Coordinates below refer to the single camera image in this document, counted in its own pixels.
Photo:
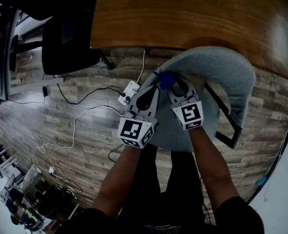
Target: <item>chair leg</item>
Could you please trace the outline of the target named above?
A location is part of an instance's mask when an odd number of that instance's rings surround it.
[[[110,63],[109,60],[107,59],[107,57],[105,56],[105,54],[103,53],[103,51],[101,49],[99,49],[99,53],[100,53],[100,57],[103,60],[103,62],[105,62],[106,66],[107,66],[107,70],[112,70],[115,68],[115,64],[112,62]]]

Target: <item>black pants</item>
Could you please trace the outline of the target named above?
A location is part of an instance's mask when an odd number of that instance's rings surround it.
[[[142,149],[130,192],[117,220],[149,225],[195,222],[195,218],[204,222],[204,198],[192,153],[171,152],[172,170],[167,189],[161,193],[156,152],[157,147],[151,144]]]

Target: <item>gray fabric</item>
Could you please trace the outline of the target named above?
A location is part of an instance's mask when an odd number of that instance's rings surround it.
[[[255,73],[250,62],[241,54],[222,47],[198,47],[182,52],[156,70],[159,74],[165,71],[181,75],[197,74],[221,85],[231,105],[230,116],[243,128],[248,100],[255,83]],[[156,84],[157,81],[157,76],[151,74],[140,90]],[[203,127],[209,137],[214,139],[219,122],[218,105],[211,96],[198,93],[204,112]],[[167,150],[188,152],[191,150],[188,132],[182,130],[170,111],[170,105],[166,91],[161,90],[159,109],[156,113],[160,125],[149,142]]]
[[[203,128],[210,139],[214,139],[218,124],[220,110],[216,101],[209,94],[197,91],[204,110]],[[192,144],[188,131],[184,131],[179,121],[170,109],[171,102],[166,90],[160,90],[159,108],[156,113],[157,131],[149,143],[160,148],[176,152],[192,152]]]
[[[250,62],[241,54],[222,47],[198,47],[180,53],[159,67],[156,72],[197,74],[213,81],[225,90],[230,105],[230,116],[244,126],[248,100],[255,83],[255,72]],[[140,89],[157,82],[151,74]]]

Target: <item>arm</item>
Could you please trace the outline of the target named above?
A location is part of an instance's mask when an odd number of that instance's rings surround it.
[[[119,213],[130,190],[141,149],[126,146],[115,165],[104,179],[100,192],[92,203],[92,208],[114,219]]]
[[[198,170],[214,211],[229,198],[239,196],[227,164],[202,127],[189,130]]]

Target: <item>white cable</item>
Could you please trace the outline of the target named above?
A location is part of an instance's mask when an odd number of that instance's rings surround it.
[[[75,145],[75,132],[76,132],[76,119],[81,116],[84,112],[88,111],[88,110],[91,110],[91,109],[95,109],[95,108],[98,108],[98,107],[108,107],[112,110],[114,110],[117,114],[119,114],[120,116],[124,116],[125,114],[120,114],[115,108],[111,107],[111,106],[106,106],[106,105],[100,105],[100,106],[96,106],[96,107],[92,107],[92,108],[88,108],[86,110],[84,110],[81,114],[79,114],[78,116],[76,116],[74,118],[74,133],[72,135],[72,145],[71,146],[60,146],[60,145],[57,145],[57,144],[52,144],[52,143],[46,143],[46,144],[43,144],[41,138],[39,136],[36,136],[36,142],[33,141],[33,140],[29,140],[29,144],[31,145],[31,147],[33,148],[33,150],[38,150],[40,153],[44,154],[49,160],[50,162],[52,163],[53,165],[53,168],[55,168],[55,165],[54,163],[52,162],[51,158],[46,154],[46,151],[45,151],[45,146],[47,145],[51,145],[51,146],[57,146],[57,147],[60,147],[60,148],[73,148],[74,145]]]
[[[146,52],[146,49],[144,49],[144,53],[143,53],[143,67],[142,67],[142,71],[141,71],[141,73],[140,73],[140,76],[139,76],[139,78],[137,79],[136,83],[138,83],[138,82],[139,82],[139,80],[140,80],[140,78],[141,78],[141,76],[142,76],[142,74],[143,74],[143,71],[144,71],[144,64],[145,64],[145,52]]]

